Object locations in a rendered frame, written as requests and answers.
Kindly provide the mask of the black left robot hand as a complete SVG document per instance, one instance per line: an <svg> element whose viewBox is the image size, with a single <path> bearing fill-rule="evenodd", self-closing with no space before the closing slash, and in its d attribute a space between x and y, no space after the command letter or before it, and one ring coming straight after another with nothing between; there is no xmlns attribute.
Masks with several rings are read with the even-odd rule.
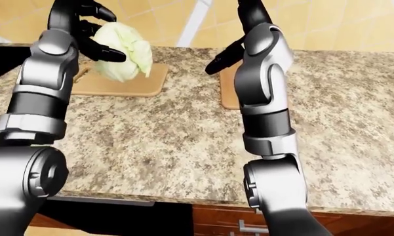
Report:
<svg viewBox="0 0 394 236"><path fill-rule="evenodd" d="M106 22L116 22L112 11L95 0L54 0L48 19L47 29L58 29L74 37L81 54L91 60L124 62L126 54L93 41L101 25L82 20L81 16L92 16Z"/></svg>

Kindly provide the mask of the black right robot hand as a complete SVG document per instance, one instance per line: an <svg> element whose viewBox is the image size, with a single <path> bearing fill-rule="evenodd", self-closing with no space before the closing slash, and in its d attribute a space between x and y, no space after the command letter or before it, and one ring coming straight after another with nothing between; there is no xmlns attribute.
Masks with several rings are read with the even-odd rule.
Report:
<svg viewBox="0 0 394 236"><path fill-rule="evenodd" d="M238 0L238 4L237 11L244 35L217 54L206 66L205 72L209 75L216 74L243 59L245 49L242 44L251 29L263 23L273 23L261 0Z"/></svg>

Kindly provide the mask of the pale green cabbage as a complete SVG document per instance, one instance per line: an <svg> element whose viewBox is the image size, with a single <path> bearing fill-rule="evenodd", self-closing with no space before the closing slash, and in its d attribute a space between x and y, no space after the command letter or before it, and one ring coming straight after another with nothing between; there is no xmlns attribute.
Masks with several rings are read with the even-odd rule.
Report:
<svg viewBox="0 0 394 236"><path fill-rule="evenodd" d="M110 22L103 25L92 39L126 55L124 62L95 62L94 69L99 74L118 82L132 80L140 72L149 77L153 64L151 45L136 29L120 22Z"/></svg>

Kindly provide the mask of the plain wooden cutting board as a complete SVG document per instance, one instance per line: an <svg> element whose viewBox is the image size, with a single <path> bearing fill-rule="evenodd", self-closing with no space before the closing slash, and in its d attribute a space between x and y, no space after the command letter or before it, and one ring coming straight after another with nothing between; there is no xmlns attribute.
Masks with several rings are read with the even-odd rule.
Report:
<svg viewBox="0 0 394 236"><path fill-rule="evenodd" d="M219 72L221 104L226 109L239 109L239 101L234 87L234 78L237 68L239 68L242 62L243 61L240 60L233 66Z"/></svg>

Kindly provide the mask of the black dishwasher front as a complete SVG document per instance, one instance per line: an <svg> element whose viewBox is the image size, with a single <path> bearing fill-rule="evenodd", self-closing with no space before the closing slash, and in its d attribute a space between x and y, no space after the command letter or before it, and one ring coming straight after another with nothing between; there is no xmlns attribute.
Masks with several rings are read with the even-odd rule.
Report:
<svg viewBox="0 0 394 236"><path fill-rule="evenodd" d="M194 236L190 204L59 196L38 213L94 234Z"/></svg>

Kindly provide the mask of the brown wooden cabinet drawer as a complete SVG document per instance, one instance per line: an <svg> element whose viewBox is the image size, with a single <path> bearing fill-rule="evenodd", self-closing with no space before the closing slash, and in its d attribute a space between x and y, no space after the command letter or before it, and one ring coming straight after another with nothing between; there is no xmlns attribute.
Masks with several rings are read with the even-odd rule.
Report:
<svg viewBox="0 0 394 236"><path fill-rule="evenodd" d="M192 213L194 236L269 236L239 231L239 220L247 227L266 228L263 216L251 208L193 205ZM313 215L334 236L394 236L394 217L319 212Z"/></svg>

